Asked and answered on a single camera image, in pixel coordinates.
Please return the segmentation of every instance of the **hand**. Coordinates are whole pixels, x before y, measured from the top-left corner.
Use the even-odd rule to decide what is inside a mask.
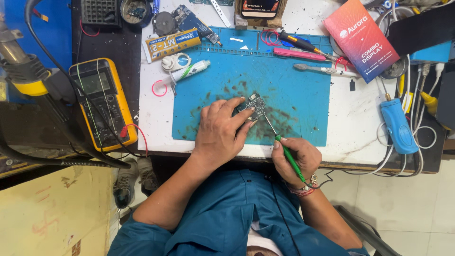
[[[196,158],[207,172],[212,173],[243,149],[248,130],[254,125],[253,122],[245,121],[253,114],[254,107],[234,117],[232,112],[244,101],[245,97],[236,97],[228,101],[218,100],[202,108],[196,146],[191,157]]]
[[[305,187],[291,164],[284,156],[283,145],[297,153],[295,162],[300,167],[300,171],[306,180],[318,169],[322,161],[322,154],[310,142],[303,138],[281,138],[275,140],[272,151],[272,160],[275,168],[281,177],[293,188],[300,189]]]

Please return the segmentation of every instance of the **forearm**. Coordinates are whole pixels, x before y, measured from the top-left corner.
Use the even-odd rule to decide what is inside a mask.
[[[210,175],[200,161],[190,157],[163,185],[152,193],[133,214],[138,222],[155,224],[166,230],[177,227],[188,201]]]
[[[344,249],[362,248],[362,242],[320,189],[299,197],[305,223]]]

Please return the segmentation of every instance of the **yellow multimeter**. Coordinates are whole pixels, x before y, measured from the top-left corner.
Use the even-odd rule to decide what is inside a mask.
[[[71,66],[69,73],[95,104],[92,106],[76,89],[76,96],[95,148],[101,151],[102,145],[103,151],[110,151],[121,147],[102,118],[124,145],[135,143],[137,132],[132,125],[128,126],[126,137],[120,137],[122,128],[133,123],[133,120],[114,62],[107,58],[98,58]],[[99,116],[94,107],[98,108],[102,116]]]

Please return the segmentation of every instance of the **person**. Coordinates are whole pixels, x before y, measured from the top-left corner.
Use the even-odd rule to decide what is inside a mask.
[[[283,146],[296,152],[311,180],[322,155],[308,141],[274,141],[272,160],[284,182],[248,169],[216,171],[243,149],[255,124],[245,123],[254,108],[232,117],[244,101],[218,100],[201,110],[191,156],[123,224],[108,256],[368,255],[322,191],[305,187],[286,160]]]

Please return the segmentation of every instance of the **bracelet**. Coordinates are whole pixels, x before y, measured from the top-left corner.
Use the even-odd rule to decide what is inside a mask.
[[[286,186],[288,187],[289,191],[292,194],[295,194],[298,197],[311,195],[314,191],[316,191],[316,189],[309,188],[308,186],[305,186],[300,189],[291,188],[291,187],[289,187],[289,185],[287,183],[286,183]],[[314,181],[314,182],[310,183],[310,186],[318,186],[318,184],[316,183],[316,181]]]

